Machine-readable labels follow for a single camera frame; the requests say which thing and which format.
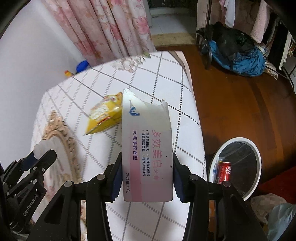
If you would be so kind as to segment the red soda can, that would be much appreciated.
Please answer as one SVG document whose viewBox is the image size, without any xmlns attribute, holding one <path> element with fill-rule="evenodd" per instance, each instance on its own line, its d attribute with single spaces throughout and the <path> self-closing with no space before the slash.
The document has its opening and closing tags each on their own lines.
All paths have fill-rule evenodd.
<svg viewBox="0 0 296 241">
<path fill-rule="evenodd" d="M 221 184 L 223 181 L 229 181 L 232 166 L 230 162 L 219 162 L 216 183 Z"/>
</svg>

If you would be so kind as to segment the yellow snack packet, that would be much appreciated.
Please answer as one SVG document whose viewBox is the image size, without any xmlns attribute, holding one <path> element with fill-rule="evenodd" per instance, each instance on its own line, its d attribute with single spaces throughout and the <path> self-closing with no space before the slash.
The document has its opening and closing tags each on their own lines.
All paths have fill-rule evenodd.
<svg viewBox="0 0 296 241">
<path fill-rule="evenodd" d="M 123 93 L 106 95 L 102 101 L 90 109 L 85 135 L 102 132 L 121 121 Z"/>
</svg>

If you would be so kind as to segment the white pink toothpaste box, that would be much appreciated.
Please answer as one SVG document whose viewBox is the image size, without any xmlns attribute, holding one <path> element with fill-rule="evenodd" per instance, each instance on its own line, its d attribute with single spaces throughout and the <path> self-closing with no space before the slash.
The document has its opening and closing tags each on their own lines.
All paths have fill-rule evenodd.
<svg viewBox="0 0 296 241">
<path fill-rule="evenodd" d="M 123 195 L 128 202 L 173 199 L 173 145 L 168 104 L 123 91 L 121 119 Z"/>
</svg>

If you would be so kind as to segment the white round trash bin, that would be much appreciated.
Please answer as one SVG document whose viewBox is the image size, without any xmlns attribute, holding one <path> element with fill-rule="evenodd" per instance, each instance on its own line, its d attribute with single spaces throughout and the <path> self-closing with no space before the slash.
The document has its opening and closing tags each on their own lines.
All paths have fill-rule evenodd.
<svg viewBox="0 0 296 241">
<path fill-rule="evenodd" d="M 260 152 L 251 140 L 235 137 L 226 141 L 214 154 L 209 163 L 207 179 L 213 181 L 214 164 L 218 157 L 232 166 L 230 181 L 246 201 L 255 191 L 261 176 Z"/>
</svg>

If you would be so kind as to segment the white patterned tablecloth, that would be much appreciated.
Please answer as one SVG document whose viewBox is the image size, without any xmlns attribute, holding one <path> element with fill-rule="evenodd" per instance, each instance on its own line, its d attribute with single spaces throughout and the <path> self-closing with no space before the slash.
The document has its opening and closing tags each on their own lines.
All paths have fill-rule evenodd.
<svg viewBox="0 0 296 241">
<path fill-rule="evenodd" d="M 192 82 L 167 51 L 101 64 L 47 90 L 37 111 L 32 145 L 52 125 L 52 113 L 62 118 L 76 144 L 80 176 L 88 181 L 115 162 L 121 151 L 121 126 L 86 135 L 90 109 L 106 95 L 129 89 L 145 102 L 168 103 L 173 151 L 192 173 L 206 177 L 205 152 Z M 128 203 L 122 195 L 106 206 L 114 240 L 181 240 L 189 204 L 178 197 L 166 203 Z"/>
</svg>

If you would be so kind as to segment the light blue bed blanket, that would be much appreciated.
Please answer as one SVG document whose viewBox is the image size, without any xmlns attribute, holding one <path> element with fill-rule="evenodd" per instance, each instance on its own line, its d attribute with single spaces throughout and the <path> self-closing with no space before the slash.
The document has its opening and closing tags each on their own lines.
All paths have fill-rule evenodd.
<svg viewBox="0 0 296 241">
<path fill-rule="evenodd" d="M 267 226 L 267 239 L 279 240 L 295 216 L 295 204 L 269 193 L 251 198 L 256 217 Z"/>
</svg>

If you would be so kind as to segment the orange yellow small bottle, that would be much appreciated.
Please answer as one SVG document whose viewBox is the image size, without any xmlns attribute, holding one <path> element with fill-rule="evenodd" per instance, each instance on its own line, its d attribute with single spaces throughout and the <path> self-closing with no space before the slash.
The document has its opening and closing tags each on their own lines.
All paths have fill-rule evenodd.
<svg viewBox="0 0 296 241">
<path fill-rule="evenodd" d="M 68 70 L 64 71 L 64 74 L 67 78 L 72 77 L 74 74 Z"/>
</svg>

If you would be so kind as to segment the blue cap bottle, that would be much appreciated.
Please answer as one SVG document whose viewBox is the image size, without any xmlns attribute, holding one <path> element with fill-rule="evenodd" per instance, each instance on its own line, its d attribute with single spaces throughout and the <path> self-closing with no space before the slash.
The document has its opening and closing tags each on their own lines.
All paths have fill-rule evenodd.
<svg viewBox="0 0 296 241">
<path fill-rule="evenodd" d="M 88 61 L 84 60 L 76 66 L 76 73 L 83 72 L 86 69 L 88 69 L 89 67 L 90 67 L 90 65 L 89 65 Z"/>
</svg>

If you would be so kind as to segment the pink floral curtain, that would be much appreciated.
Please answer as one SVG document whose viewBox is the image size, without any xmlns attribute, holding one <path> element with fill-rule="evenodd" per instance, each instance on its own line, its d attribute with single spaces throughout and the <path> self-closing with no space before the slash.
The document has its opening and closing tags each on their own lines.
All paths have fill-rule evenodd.
<svg viewBox="0 0 296 241">
<path fill-rule="evenodd" d="M 44 1 L 91 66 L 156 51 L 143 1 Z"/>
</svg>

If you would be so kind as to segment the blue black clothes pile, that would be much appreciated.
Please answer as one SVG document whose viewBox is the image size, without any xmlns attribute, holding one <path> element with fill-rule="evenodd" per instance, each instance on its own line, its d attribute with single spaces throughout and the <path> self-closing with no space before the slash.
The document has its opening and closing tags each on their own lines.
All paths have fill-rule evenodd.
<svg viewBox="0 0 296 241">
<path fill-rule="evenodd" d="M 227 28 L 220 22 L 200 28 L 196 33 L 196 44 L 206 69 L 214 61 L 241 76 L 257 77 L 263 73 L 263 54 L 246 33 Z"/>
</svg>

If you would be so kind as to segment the beige door mat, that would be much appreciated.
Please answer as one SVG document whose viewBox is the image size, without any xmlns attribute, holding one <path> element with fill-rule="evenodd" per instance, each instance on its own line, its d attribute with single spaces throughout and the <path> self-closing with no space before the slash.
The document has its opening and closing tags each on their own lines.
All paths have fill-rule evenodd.
<svg viewBox="0 0 296 241">
<path fill-rule="evenodd" d="M 169 33 L 152 35 L 152 41 L 155 47 L 194 45 L 196 43 L 196 34 L 191 33 Z"/>
</svg>

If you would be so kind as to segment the clothes rack with coats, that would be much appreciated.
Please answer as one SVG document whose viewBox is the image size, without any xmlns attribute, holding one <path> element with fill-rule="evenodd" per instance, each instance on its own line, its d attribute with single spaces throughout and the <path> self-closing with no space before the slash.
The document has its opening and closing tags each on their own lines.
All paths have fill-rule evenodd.
<svg viewBox="0 0 296 241">
<path fill-rule="evenodd" d="M 198 1 L 197 30 L 217 22 L 254 40 L 263 73 L 295 86 L 295 1 Z"/>
</svg>

